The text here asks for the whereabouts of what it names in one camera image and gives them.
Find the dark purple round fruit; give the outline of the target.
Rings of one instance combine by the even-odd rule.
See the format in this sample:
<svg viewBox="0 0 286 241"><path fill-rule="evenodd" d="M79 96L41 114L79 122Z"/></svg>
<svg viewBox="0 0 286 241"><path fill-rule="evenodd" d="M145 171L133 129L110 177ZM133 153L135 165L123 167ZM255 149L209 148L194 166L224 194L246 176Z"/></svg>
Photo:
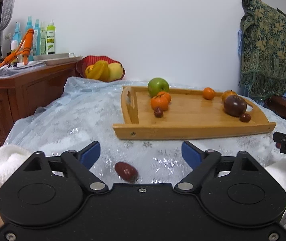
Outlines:
<svg viewBox="0 0 286 241"><path fill-rule="evenodd" d="M241 117L246 112L247 103L238 95L230 95L225 99L223 108L228 115Z"/></svg>

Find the small dark jujube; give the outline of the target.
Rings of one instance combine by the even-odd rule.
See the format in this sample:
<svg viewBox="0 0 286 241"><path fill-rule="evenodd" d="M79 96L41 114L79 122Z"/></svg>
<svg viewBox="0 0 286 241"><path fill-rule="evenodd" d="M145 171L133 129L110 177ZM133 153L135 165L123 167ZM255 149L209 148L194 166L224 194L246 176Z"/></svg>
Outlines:
<svg viewBox="0 0 286 241"><path fill-rule="evenodd" d="M160 108L160 107L156 107L154 109L154 116L157 117L157 118L160 118L163 116L163 110Z"/></svg>

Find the small orange tangerine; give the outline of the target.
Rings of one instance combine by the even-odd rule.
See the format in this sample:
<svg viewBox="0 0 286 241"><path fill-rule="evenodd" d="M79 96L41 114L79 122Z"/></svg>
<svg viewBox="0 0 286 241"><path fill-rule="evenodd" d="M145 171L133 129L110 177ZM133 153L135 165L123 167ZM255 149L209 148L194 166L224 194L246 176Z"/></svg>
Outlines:
<svg viewBox="0 0 286 241"><path fill-rule="evenodd" d="M160 96L160 97L166 98L166 99L167 99L167 101L168 101L168 103L170 103L170 102L171 102L171 100L172 100L171 95L170 95L168 92L166 92L166 91L160 91L160 92L157 94L157 96Z"/></svg>

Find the white snowflake tablecloth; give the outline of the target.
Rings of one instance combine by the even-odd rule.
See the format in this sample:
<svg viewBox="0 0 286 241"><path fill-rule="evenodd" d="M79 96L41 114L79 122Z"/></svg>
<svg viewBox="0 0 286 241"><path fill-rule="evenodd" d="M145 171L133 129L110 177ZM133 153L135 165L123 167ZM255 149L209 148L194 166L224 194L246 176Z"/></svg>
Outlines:
<svg viewBox="0 0 286 241"><path fill-rule="evenodd" d="M16 121L5 143L57 156L98 141L100 158L91 172L108 186L121 182L114 169L119 161L137 169L140 183L178 183L191 171L182 158L181 141L120 140L116 137L113 124L123 121L120 99L125 85L126 82L69 78L62 96L38 108L34 115ZM247 151L286 191L286 154L280 153L270 134L200 139L193 144L202 150L217 150L224 156ZM286 212L282 224L286 225Z"/></svg>

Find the wooden serving tray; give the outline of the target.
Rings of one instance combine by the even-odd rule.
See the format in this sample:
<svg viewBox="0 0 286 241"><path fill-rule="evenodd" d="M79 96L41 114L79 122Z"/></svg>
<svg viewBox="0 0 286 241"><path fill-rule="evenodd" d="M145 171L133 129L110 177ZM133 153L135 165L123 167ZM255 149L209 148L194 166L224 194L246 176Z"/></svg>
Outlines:
<svg viewBox="0 0 286 241"><path fill-rule="evenodd" d="M124 86L121 109L124 122L113 124L120 139L190 140L226 138L270 133L276 123L268 121L262 110L250 100L251 120L243 123L223 110L221 93L206 100L202 91L175 89L169 91L172 101L162 117L155 117L147 87Z"/></svg>

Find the small tangerine far right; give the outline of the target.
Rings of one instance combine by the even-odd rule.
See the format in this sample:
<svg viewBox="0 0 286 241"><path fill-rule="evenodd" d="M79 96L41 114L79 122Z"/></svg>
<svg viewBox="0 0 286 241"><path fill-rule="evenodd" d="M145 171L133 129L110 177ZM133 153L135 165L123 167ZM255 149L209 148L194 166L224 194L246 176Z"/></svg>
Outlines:
<svg viewBox="0 0 286 241"><path fill-rule="evenodd" d="M215 91L210 87L206 87L203 89L202 96L204 99L211 101L215 97Z"/></svg>

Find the golden brown pomegranate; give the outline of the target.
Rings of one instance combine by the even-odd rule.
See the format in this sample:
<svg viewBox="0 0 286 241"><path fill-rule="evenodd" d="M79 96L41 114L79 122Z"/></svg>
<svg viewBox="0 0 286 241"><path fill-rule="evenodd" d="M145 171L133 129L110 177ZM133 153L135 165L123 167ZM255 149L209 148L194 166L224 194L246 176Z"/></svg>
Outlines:
<svg viewBox="0 0 286 241"><path fill-rule="evenodd" d="M229 96L237 96L238 94L235 91L227 90L221 95L222 102L224 103L226 98Z"/></svg>

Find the green patterned fringed blanket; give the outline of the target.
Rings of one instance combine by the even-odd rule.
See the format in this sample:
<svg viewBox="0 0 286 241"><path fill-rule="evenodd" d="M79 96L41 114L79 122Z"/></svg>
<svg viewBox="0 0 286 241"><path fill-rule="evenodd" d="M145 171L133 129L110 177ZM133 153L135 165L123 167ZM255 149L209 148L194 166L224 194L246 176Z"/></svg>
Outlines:
<svg viewBox="0 0 286 241"><path fill-rule="evenodd" d="M264 101L286 93L286 16L261 0L242 0L240 85Z"/></svg>

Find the green apple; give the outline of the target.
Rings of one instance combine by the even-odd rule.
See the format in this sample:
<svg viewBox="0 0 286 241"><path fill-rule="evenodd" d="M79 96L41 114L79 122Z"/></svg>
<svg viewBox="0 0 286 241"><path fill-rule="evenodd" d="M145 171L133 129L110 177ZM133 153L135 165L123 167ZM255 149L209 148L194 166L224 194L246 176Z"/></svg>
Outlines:
<svg viewBox="0 0 286 241"><path fill-rule="evenodd" d="M156 78L152 78L148 82L147 88L148 88L150 97L154 97L161 91L168 92L170 89L170 86L165 79L156 77Z"/></svg>

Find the yellow starfruit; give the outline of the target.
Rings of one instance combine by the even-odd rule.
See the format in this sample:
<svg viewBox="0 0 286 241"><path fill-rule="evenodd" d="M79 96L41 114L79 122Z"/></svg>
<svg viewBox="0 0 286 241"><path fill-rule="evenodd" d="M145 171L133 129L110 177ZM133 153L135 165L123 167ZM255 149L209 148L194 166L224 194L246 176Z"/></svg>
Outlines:
<svg viewBox="0 0 286 241"><path fill-rule="evenodd" d="M85 70L85 77L87 79L107 82L109 78L108 62L99 60L93 65L89 65Z"/></svg>

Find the red wooden cabinet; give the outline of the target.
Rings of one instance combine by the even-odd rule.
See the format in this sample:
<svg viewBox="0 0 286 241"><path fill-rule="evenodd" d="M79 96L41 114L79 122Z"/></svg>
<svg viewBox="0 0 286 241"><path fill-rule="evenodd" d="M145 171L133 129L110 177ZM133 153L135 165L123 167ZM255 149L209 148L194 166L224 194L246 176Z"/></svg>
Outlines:
<svg viewBox="0 0 286 241"><path fill-rule="evenodd" d="M68 77L75 75L76 63L67 63L0 78L0 146L17 120L61 97Z"/></svg>

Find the red fruit basket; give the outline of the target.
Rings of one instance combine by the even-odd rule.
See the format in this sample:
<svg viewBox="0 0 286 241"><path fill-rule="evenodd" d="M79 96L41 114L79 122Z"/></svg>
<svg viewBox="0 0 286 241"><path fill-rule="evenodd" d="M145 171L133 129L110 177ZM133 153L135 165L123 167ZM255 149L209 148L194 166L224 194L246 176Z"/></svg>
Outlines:
<svg viewBox="0 0 286 241"><path fill-rule="evenodd" d="M107 56L89 55L80 60L76 66L80 77L102 82L113 82L123 79L125 69L119 61Z"/></svg>

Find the yellow mango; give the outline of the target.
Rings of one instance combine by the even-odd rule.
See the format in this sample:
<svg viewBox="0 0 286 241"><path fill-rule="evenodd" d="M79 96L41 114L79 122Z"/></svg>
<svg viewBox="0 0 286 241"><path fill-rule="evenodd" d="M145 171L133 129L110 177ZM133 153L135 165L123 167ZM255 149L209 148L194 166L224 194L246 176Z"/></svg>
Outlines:
<svg viewBox="0 0 286 241"><path fill-rule="evenodd" d="M124 69L120 63L110 63L108 64L109 78L108 82L113 82L122 78Z"/></svg>

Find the white tray on cabinet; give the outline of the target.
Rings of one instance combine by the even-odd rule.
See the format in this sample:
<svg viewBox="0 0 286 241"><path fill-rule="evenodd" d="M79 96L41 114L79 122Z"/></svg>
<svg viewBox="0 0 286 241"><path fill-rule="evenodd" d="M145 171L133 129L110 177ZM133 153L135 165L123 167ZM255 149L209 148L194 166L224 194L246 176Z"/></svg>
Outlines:
<svg viewBox="0 0 286 241"><path fill-rule="evenodd" d="M74 53L44 54L34 56L34 61L43 62L48 66L74 63L82 59L82 56L76 56Z"/></svg>

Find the blue spray bottle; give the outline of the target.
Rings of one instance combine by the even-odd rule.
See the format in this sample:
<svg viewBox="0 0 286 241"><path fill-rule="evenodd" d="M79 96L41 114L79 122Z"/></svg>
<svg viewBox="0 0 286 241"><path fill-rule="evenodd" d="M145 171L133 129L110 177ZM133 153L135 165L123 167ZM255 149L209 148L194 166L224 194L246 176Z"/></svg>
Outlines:
<svg viewBox="0 0 286 241"><path fill-rule="evenodd" d="M30 52L29 52L29 61L33 61L33 32L30 32L30 30L34 30L32 26L32 16L28 16L27 25L25 27L25 32L27 33L27 45L30 45Z"/></svg>
<svg viewBox="0 0 286 241"><path fill-rule="evenodd" d="M40 55L40 21L37 18L34 25L33 56Z"/></svg>

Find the green white spray bottle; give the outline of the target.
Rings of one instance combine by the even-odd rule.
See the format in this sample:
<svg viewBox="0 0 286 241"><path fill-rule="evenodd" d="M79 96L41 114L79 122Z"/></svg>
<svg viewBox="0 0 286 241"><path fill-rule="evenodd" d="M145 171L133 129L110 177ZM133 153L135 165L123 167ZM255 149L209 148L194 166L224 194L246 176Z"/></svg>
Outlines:
<svg viewBox="0 0 286 241"><path fill-rule="evenodd" d="M55 54L55 25L53 20L46 29L46 54Z"/></svg>

